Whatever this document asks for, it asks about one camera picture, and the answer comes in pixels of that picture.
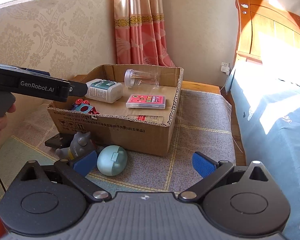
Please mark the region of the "grey rubber animal toy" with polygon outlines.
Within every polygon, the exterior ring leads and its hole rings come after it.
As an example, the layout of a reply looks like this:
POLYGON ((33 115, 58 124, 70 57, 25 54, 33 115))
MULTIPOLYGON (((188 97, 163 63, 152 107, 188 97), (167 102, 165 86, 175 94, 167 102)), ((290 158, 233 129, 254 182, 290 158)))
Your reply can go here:
POLYGON ((55 154, 60 159, 75 159, 77 157, 82 157, 96 150, 95 145, 91 140, 91 133, 81 133, 77 132, 70 146, 67 148, 58 148, 55 150, 55 154))

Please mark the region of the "black rectangular device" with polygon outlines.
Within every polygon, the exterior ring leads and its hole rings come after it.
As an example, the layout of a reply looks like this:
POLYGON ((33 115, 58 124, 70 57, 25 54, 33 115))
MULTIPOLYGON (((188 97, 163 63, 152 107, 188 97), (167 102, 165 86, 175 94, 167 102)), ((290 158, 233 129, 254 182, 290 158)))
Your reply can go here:
POLYGON ((45 141, 44 144, 46 147, 50 148, 67 148, 70 146, 73 138, 73 134, 58 133, 45 141))

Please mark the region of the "mint green oval case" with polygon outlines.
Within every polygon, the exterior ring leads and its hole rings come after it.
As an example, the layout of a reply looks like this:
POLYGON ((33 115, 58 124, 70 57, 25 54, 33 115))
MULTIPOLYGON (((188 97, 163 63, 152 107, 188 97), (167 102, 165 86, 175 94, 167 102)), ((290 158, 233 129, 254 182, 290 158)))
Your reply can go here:
POLYGON ((117 176, 127 166, 128 155, 117 145, 105 147, 97 158, 97 169, 105 176, 117 176))

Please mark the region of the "red wooden toy train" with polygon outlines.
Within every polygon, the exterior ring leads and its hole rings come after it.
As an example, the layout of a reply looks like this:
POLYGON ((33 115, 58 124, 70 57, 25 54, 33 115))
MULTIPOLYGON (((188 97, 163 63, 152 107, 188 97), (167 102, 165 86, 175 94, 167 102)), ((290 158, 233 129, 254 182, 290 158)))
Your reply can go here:
POLYGON ((74 111, 81 112, 84 114, 91 114, 91 115, 99 114, 99 112, 96 110, 94 106, 85 103, 82 103, 79 106, 77 106, 74 109, 74 111))

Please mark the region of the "medical cotton swab container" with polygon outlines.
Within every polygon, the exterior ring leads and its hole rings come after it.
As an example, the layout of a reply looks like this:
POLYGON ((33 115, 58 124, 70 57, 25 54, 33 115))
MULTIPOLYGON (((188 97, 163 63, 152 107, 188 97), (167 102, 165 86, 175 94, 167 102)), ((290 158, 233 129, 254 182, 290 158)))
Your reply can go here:
POLYGON ((106 103, 114 103, 123 95, 123 85, 121 83, 105 80, 93 79, 86 83, 86 98, 106 103))

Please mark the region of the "pink card pack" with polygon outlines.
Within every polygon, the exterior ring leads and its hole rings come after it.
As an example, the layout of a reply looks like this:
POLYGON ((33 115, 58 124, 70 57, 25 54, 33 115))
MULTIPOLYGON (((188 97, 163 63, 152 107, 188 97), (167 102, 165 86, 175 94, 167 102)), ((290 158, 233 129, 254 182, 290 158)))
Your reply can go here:
POLYGON ((126 102, 127 108, 165 109, 166 99, 162 95, 132 94, 126 102))

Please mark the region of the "clear plastic jar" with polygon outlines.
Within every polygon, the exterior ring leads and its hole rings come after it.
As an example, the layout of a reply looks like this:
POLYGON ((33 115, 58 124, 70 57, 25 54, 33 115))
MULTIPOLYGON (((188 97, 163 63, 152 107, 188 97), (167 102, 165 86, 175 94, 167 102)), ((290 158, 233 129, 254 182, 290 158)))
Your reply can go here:
POLYGON ((128 88, 139 85, 153 85, 159 87, 159 74, 156 72, 145 72, 140 70, 128 69, 125 72, 124 83, 128 88))

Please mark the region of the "pill bottle silver cap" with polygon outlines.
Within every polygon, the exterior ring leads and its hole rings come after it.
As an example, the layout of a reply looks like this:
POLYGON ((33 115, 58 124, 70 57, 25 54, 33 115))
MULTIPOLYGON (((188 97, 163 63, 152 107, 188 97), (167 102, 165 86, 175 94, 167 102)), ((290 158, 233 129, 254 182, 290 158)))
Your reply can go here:
POLYGON ((139 120, 139 121, 145 121, 145 122, 152 122, 156 124, 162 124, 164 123, 164 117, 163 116, 155 116, 155 115, 128 115, 127 116, 130 119, 139 120))

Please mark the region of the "checked blanket on table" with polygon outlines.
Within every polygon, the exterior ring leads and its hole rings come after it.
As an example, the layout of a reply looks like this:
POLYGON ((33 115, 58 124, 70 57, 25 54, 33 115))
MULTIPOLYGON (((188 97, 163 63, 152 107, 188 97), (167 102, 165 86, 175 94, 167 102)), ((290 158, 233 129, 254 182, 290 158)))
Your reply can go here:
MULTIPOLYGON (((231 133, 231 106, 217 94, 182 90, 168 154, 164 157, 128 152, 128 163, 118 176, 108 177, 98 170, 88 179, 110 193, 117 191, 181 192, 200 175, 192 166, 199 151, 209 158, 235 162, 231 133)), ((28 160, 53 164, 57 157, 44 142, 57 134, 47 111, 47 103, 8 117, 8 127, 0 142, 0 199, 28 160)))

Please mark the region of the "brown cardboard box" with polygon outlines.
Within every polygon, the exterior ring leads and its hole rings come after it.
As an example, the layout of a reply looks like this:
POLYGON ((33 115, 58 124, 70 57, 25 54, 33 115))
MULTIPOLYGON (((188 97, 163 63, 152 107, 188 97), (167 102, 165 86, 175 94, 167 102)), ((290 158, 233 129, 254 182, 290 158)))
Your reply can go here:
POLYGON ((93 79, 105 79, 124 83, 128 69, 156 72, 160 75, 159 87, 139 85, 124 87, 123 96, 114 103, 92 100, 90 103, 99 112, 97 115, 79 113, 71 110, 76 97, 69 97, 67 102, 52 102, 47 111, 59 133, 74 134, 90 132, 100 144, 119 145, 135 152, 165 156, 168 153, 177 116, 177 108, 183 81, 183 68, 162 67, 137 64, 104 64, 94 68, 82 83, 93 79), (127 108, 126 102, 132 94, 162 95, 166 98, 165 109, 127 108), (156 124, 130 119, 128 115, 163 116, 164 123, 156 124))

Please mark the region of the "blue bed sheet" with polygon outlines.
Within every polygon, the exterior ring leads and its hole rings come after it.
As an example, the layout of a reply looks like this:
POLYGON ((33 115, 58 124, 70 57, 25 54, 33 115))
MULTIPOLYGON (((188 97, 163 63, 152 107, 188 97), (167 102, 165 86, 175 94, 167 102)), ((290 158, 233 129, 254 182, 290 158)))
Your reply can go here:
POLYGON ((300 239, 300 85, 286 72, 238 61, 226 83, 247 162, 261 161, 287 197, 287 239, 300 239))

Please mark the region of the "pink patterned curtain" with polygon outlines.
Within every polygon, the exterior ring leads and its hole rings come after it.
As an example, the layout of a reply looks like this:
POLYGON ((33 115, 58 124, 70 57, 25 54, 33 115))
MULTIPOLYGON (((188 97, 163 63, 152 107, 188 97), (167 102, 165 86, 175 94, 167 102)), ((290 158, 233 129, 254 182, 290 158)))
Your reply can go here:
POLYGON ((114 0, 117 62, 174 67, 167 52, 162 0, 114 0))

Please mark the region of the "wooden bed headboard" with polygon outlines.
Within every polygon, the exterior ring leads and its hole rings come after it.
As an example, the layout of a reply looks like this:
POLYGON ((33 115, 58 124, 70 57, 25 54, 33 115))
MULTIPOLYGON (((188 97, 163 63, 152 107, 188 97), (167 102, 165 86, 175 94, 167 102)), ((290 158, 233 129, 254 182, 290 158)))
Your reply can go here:
POLYGON ((261 39, 263 33, 300 48, 300 16, 281 10, 265 0, 236 0, 238 32, 234 63, 251 60, 262 63, 261 39))

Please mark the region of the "white wall plug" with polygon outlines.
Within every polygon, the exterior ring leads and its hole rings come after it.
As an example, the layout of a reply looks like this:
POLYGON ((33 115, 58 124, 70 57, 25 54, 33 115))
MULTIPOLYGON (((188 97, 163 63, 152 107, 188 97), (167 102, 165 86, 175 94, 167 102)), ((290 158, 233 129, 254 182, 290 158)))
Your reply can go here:
POLYGON ((230 74, 230 63, 222 62, 221 63, 221 72, 225 73, 226 75, 230 74))

